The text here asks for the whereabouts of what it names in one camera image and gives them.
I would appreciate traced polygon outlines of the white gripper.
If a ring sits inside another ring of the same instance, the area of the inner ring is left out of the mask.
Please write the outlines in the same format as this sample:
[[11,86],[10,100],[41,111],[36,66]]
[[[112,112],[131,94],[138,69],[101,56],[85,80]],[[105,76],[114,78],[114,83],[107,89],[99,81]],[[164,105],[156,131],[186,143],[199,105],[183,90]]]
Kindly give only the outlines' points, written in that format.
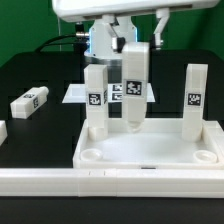
[[220,0],[52,0],[52,8],[55,14],[66,22],[102,18],[103,25],[111,36],[112,50],[121,53],[126,40],[119,37],[115,30],[115,26],[119,25],[116,17],[156,12],[158,23],[153,39],[154,48],[160,50],[163,45],[161,35],[169,20],[170,11],[212,8],[219,2]]

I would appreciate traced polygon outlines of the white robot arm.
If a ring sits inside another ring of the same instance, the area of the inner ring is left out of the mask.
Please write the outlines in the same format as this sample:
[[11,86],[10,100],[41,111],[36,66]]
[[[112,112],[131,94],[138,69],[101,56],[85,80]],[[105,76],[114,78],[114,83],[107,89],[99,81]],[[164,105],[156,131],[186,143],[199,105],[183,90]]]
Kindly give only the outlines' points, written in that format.
[[125,43],[137,41],[132,16],[155,14],[158,24],[150,40],[154,49],[162,45],[161,34],[170,13],[215,7],[220,0],[51,0],[55,14],[72,22],[93,21],[89,30],[87,58],[120,60]]

